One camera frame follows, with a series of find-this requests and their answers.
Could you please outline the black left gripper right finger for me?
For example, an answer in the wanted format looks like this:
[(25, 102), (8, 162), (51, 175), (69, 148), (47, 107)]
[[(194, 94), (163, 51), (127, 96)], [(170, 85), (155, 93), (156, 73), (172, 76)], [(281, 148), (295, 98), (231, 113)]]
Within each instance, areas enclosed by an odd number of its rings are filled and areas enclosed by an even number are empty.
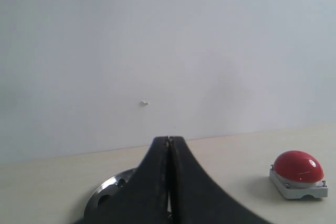
[(211, 179), (183, 137), (170, 137), (170, 162), (173, 223), (268, 223)]

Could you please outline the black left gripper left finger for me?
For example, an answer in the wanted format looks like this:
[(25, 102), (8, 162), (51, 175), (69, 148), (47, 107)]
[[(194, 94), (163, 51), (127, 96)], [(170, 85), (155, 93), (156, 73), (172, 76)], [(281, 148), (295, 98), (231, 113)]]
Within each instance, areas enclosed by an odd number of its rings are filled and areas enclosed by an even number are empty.
[(167, 165), (169, 138), (156, 137), (130, 180), (78, 223), (170, 223)]

